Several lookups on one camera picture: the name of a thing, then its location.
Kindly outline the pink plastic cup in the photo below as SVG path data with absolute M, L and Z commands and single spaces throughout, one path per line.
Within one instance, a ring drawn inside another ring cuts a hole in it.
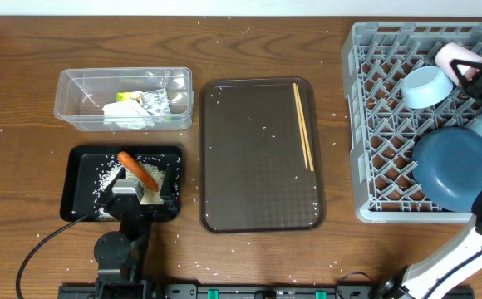
M 457 86 L 461 86 L 459 79 L 453 71 L 450 63 L 454 60 L 472 61 L 482 63 L 482 57 L 472 51 L 450 42 L 444 45 L 435 56 L 435 64 L 453 81 Z

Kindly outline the pile of rice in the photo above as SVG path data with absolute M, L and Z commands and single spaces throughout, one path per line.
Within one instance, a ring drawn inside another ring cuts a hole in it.
M 164 180 L 165 170 L 160 169 L 156 165 L 146 163 L 144 161 L 138 161 L 138 163 L 149 173 L 149 175 L 155 180 L 155 182 L 161 188 Z M 138 180 L 130 171 L 124 168 L 119 162 L 113 162 L 111 167 L 101 175 L 100 180 L 97 182 L 99 187 L 97 188 L 96 194 L 97 199 L 95 203 L 98 203 L 99 198 L 103 192 L 108 192 L 108 186 L 115 183 L 117 179 L 134 179 Z M 146 187 L 140 180 L 138 180 L 144 188 L 144 196 L 140 201 L 142 205 L 153 206 L 156 208 L 157 213 L 160 215 L 159 208 L 163 203 L 160 198 L 160 191 L 155 192 L 148 187 Z

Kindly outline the light blue bowl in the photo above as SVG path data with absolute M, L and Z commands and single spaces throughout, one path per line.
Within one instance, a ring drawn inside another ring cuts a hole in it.
M 442 102 L 454 83 L 438 66 L 423 66 L 409 73 L 401 84 L 401 95 L 409 109 L 423 109 Z

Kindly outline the orange carrot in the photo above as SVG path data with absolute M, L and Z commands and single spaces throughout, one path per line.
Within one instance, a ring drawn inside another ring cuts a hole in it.
M 155 180 L 136 160 L 134 160 L 134 158 L 130 154 L 126 153 L 125 151 L 121 151 L 117 155 L 117 159 L 120 161 L 121 165 L 124 168 L 130 171 L 146 187 L 148 187 L 149 189 L 155 192 L 160 191 L 160 187 L 155 182 Z

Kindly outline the dark blue plate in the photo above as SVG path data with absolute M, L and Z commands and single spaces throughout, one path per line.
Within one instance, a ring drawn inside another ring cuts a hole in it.
M 421 192 L 433 203 L 468 213 L 482 191 L 482 137 L 448 127 L 424 135 L 412 151 L 412 170 Z

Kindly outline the white tissue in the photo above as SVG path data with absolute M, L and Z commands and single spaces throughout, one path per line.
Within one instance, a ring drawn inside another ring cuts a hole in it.
M 150 114 L 136 101 L 125 100 L 104 105 L 104 125 L 121 130 L 144 130 L 155 127 Z

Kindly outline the silver foil snack wrapper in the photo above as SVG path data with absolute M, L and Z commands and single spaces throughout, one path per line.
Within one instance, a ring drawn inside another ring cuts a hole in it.
M 166 116 L 171 114 L 170 99 L 165 88 L 152 91 L 126 91 L 116 94 L 116 101 L 133 100 L 153 116 Z

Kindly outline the wooden chopstick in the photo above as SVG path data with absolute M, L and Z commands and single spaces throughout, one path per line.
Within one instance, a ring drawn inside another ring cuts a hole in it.
M 300 99 L 300 113 L 301 113 L 301 120 L 302 120 L 303 136 L 304 136 L 304 139 L 305 139 L 306 152 L 307 152 L 307 161 L 308 161 L 307 169 L 309 169 L 311 172 L 313 172 L 314 171 L 314 164 L 313 164 L 313 160 L 312 160 L 312 151 L 311 151 L 310 141 L 309 141 L 308 136 L 307 136 L 307 126 L 306 126 L 306 121 L 305 121 L 305 118 L 304 118 L 299 88 L 298 88 L 298 95 L 299 95 L 299 99 Z
M 305 165 L 305 168 L 307 169 L 307 167 L 308 167 L 307 152 L 306 152 L 305 139 L 304 139 L 304 136 L 303 136 L 302 120 L 301 120 L 301 113 L 300 113 L 300 99 L 299 99 L 299 95 L 298 95 L 298 86 L 297 86 L 296 83 L 293 83 L 293 95 L 294 95 L 297 118 L 298 118 L 298 128 L 299 128 L 300 140 L 301 140 L 301 145 L 302 145 L 302 154 L 303 154 L 303 159 L 304 159 L 304 165 Z

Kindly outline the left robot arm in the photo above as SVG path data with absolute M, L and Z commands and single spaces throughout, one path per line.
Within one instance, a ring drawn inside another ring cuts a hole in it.
M 165 170 L 160 184 L 161 205 L 144 205 L 139 180 L 126 178 L 121 169 L 101 190 L 100 210 L 118 221 L 120 228 L 102 235 L 94 246 L 98 263 L 95 298 L 160 298 L 161 287 L 143 270 L 153 223 L 168 222 L 180 212 L 176 171 Z

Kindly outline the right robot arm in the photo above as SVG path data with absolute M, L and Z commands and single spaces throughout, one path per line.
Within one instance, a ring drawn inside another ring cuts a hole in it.
M 454 59 L 450 67 L 465 92 L 482 100 L 482 63 Z M 482 269 L 482 189 L 470 199 L 465 227 L 428 258 L 403 267 L 372 291 L 372 298 L 442 298 Z

